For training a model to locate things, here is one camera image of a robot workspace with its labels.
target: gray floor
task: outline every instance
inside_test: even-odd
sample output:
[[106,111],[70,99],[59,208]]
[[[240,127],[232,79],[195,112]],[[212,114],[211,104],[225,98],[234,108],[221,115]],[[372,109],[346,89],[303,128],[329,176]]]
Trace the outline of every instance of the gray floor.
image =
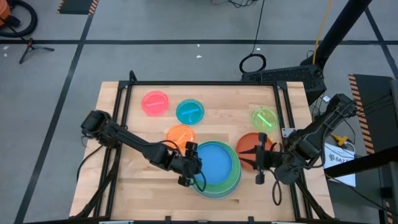
[[[398,40],[398,19],[393,0],[374,0],[369,7],[386,40]],[[87,16],[60,15],[54,0],[27,0],[39,15],[32,37],[39,40],[78,40]],[[326,30],[345,5],[334,1]],[[266,0],[259,39],[315,40],[327,6],[326,0]],[[209,1],[100,0],[88,40],[253,39],[261,5],[235,9],[230,4],[212,6]],[[15,15],[27,17],[16,9]],[[345,38],[377,40],[365,15]],[[76,45],[51,45],[55,52],[32,53],[18,65],[23,45],[0,44],[0,223],[12,223],[29,183],[69,71]],[[312,45],[258,45],[267,57],[267,68],[298,65]],[[25,222],[67,218],[75,191],[76,169],[83,158],[80,123],[95,103],[103,81],[123,80],[133,69],[140,80],[239,80],[238,65],[252,45],[85,45],[67,99],[38,179]],[[398,60],[398,46],[390,45]],[[246,70],[260,66],[245,64]],[[324,74],[327,95],[351,95],[348,74],[392,77],[380,45],[341,45]],[[365,155],[357,118],[350,124],[357,134],[358,154]],[[352,136],[341,125],[337,134]],[[377,210],[358,206],[341,197],[340,187],[330,184],[336,216],[342,220],[377,223]]]

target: black mat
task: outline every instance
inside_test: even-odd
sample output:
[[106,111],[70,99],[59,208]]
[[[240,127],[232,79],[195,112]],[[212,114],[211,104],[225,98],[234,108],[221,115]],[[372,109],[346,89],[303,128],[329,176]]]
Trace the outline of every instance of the black mat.
[[63,0],[57,13],[92,15],[97,5],[98,0]]
[[[349,75],[349,82],[357,107],[368,105],[380,98],[381,103],[368,109],[365,115],[358,116],[368,154],[398,146],[398,125],[392,105],[390,81],[392,77],[374,75]],[[382,187],[391,186],[391,173],[387,166],[379,169]],[[395,208],[392,200],[387,199],[385,206]]]

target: orange object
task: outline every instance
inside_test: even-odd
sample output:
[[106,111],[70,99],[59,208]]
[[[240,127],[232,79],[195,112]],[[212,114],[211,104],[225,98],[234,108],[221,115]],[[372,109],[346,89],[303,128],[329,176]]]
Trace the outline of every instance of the orange object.
[[[238,145],[236,146],[236,152],[238,153],[239,158],[249,159],[249,160],[255,162],[256,161],[255,154],[241,154],[240,152],[250,150],[258,144],[259,144],[259,133],[245,134],[243,137],[241,137],[241,139],[238,141]],[[266,150],[269,150],[271,148],[271,146],[272,146],[272,141],[269,138],[267,138]],[[244,162],[242,160],[240,160],[240,161],[244,168],[253,170],[253,167],[250,164],[248,164],[247,162]]]
[[0,0],[0,17],[5,20],[10,15],[11,15],[11,11],[10,11],[10,7],[9,7],[7,1],[6,0]]
[[[185,144],[187,141],[195,142],[196,135],[193,132],[193,129],[186,125],[176,125],[167,132],[166,139],[175,142],[181,150],[182,154],[185,154]],[[167,143],[170,147],[175,147],[171,143]]]

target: vacuum cleaner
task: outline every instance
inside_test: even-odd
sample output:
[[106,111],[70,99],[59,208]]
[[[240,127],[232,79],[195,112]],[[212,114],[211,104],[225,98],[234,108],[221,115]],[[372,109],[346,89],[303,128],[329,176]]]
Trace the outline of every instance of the vacuum cleaner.
[[21,31],[18,31],[16,33],[14,32],[6,32],[4,31],[4,28],[6,25],[3,23],[3,21],[0,21],[0,36],[1,37],[24,37],[26,35],[31,34],[37,26],[37,14],[35,10],[33,9],[32,6],[27,4],[24,1],[21,0],[0,0],[0,17],[7,22],[7,25],[12,26],[12,27],[18,27],[21,24],[21,21],[17,19],[16,17],[11,15],[11,10],[15,8],[15,6],[22,6],[25,9],[27,9],[30,13],[30,24]]

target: wooden table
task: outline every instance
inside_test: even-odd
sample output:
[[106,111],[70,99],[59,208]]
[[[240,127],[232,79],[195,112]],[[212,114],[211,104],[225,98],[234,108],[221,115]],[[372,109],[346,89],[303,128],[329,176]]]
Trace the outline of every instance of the wooden table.
[[[117,82],[103,82],[96,110],[113,112]],[[302,83],[288,83],[289,96],[295,125],[304,128],[311,123],[311,116]],[[148,117],[141,108],[142,97],[153,90],[168,94],[170,106],[161,117]],[[253,109],[268,106],[276,111],[273,87],[271,86],[133,86],[127,117],[129,131],[149,142],[165,138],[167,131],[180,124],[176,118],[177,105],[187,98],[203,103],[205,117],[192,126],[197,142],[218,140],[235,148],[241,136],[256,132],[250,122]],[[280,91],[284,121],[287,124],[285,103]],[[122,109],[118,116],[120,123]],[[269,133],[275,142],[281,141],[280,131]],[[98,147],[94,140],[88,141],[85,156]],[[80,172],[70,215],[76,215],[89,201],[100,179],[104,149],[88,159]],[[255,184],[256,172],[243,169],[239,188],[222,200],[209,200],[199,196],[193,189],[177,184],[178,175],[160,170],[148,163],[143,156],[123,145],[119,166],[118,182],[113,203],[112,219],[117,220],[213,220],[245,221],[253,216],[256,221],[293,221],[294,213],[288,185],[281,184],[282,203],[274,205],[272,185],[274,178],[266,172],[265,184]],[[307,186],[325,211],[334,216],[328,186],[322,169],[306,170]],[[297,189],[302,217],[305,216],[302,195]],[[108,193],[104,193],[101,214]]]

